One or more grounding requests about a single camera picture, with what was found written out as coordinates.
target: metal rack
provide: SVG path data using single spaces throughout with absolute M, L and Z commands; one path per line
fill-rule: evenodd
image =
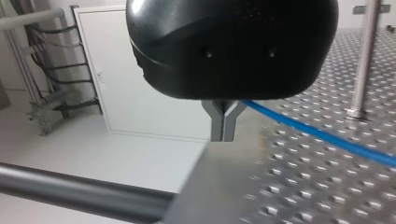
M 29 112 L 28 115 L 30 116 L 30 119 L 37 120 L 38 126 L 41 130 L 41 134 L 46 135 L 51 132 L 53 126 L 53 121 L 51 121 L 48 114 L 49 111 L 58 106 L 66 105 L 66 103 L 70 101 L 70 99 L 78 98 L 78 92 L 73 89 L 62 88 L 57 83 L 51 83 L 51 87 L 54 89 L 54 92 L 46 97 L 42 97 L 40 94 L 40 90 L 35 85 L 35 78 L 27 63 L 26 57 L 30 54 L 33 54 L 38 49 L 43 50 L 43 46 L 37 46 L 37 48 L 24 48 L 19 42 L 18 36 L 14 29 L 23 25 L 28 25 L 40 21 L 61 18 L 64 16 L 64 11 L 61 8 L 57 8 L 53 10 L 40 11 L 15 17 L 7 17 L 6 11 L 7 5 L 4 2 L 0 2 L 0 31 L 4 31 L 5 33 L 5 37 L 10 46 L 11 53 L 15 58 L 15 62 L 25 85 L 25 89 L 29 95 L 31 112 Z M 84 59 L 86 59 L 85 50 L 83 50 L 83 54 Z M 91 83 L 93 83 L 91 71 L 89 72 L 91 76 L 90 81 Z M 93 84 L 92 87 L 96 96 L 97 93 Z M 68 111 L 62 111 L 62 115 L 65 119 L 70 118 L 70 114 Z

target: metal table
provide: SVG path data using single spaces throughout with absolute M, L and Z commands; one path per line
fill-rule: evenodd
M 317 82 L 275 111 L 377 150 L 395 152 L 396 35 L 379 32 L 367 120 L 347 118 L 361 34 L 339 31 Z M 211 143 L 166 224 L 395 223 L 396 169 L 246 110 L 233 143 Z

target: black robot head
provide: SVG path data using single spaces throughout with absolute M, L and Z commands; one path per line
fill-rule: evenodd
M 183 99 L 279 99 L 308 88 L 332 43 L 336 0 L 129 0 L 134 55 Z

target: blue cable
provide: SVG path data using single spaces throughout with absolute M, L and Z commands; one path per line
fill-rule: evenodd
M 348 142 L 340 137 L 337 137 L 335 135 L 332 135 L 330 133 L 323 132 L 322 130 L 319 130 L 315 127 L 303 124 L 295 119 L 289 119 L 283 115 L 280 115 L 262 105 L 258 105 L 252 101 L 243 101 L 243 103 L 258 112 L 264 114 L 270 119 L 274 119 L 276 121 L 279 121 L 285 125 L 288 125 L 290 127 L 293 127 L 301 132 L 311 134 L 317 138 L 320 138 L 330 144 L 333 144 L 337 147 L 340 147 L 350 153 L 353 153 L 355 155 L 361 156 L 365 159 L 371 160 L 371 161 L 376 161 L 379 163 L 382 163 L 387 166 L 393 166 L 396 167 L 396 157 L 392 157 L 386 153 L 379 152 L 372 150 L 367 147 L 363 147 L 357 144 L 353 144 L 351 142 Z

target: steel pole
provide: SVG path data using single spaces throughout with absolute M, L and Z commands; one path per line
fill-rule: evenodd
M 365 114 L 364 101 L 370 65 L 373 58 L 380 7 L 381 0 L 367 0 L 367 10 L 361 40 L 361 58 L 358 64 L 351 108 L 347 111 L 350 117 L 356 119 L 364 118 Z
M 0 163 L 0 192 L 102 217 L 151 224 L 173 193 Z
M 64 15 L 64 10 L 61 8 L 30 13 L 22 16 L 5 17 L 0 19 L 0 30 L 11 30 L 23 25 L 28 25 L 40 21 L 46 21 Z

